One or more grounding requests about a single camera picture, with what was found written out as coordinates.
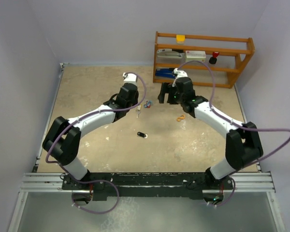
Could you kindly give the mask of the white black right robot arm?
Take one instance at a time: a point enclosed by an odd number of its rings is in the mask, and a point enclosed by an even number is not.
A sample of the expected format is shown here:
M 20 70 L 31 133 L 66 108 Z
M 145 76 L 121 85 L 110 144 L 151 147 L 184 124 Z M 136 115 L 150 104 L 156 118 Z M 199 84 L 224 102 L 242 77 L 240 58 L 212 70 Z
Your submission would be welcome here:
M 226 140 L 225 158 L 205 171 L 205 183 L 210 189 L 217 189 L 222 179 L 263 156 L 256 125 L 234 120 L 211 106 L 208 99 L 195 94 L 190 78 L 178 78 L 174 84 L 162 83 L 159 103 L 164 103 L 165 94 L 168 104 L 181 105 L 184 112 L 209 125 Z

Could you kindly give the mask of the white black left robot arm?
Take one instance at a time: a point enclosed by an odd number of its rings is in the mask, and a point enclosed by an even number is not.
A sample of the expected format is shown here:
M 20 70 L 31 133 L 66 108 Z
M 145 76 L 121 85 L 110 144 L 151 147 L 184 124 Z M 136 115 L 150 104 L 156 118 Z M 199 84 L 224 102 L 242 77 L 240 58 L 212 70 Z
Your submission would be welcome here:
M 114 97 L 85 115 L 57 117 L 43 141 L 43 149 L 73 176 L 72 182 L 78 189 L 86 189 L 90 183 L 90 171 L 77 157 L 80 140 L 95 129 L 120 120 L 138 103 L 136 82 L 124 83 Z

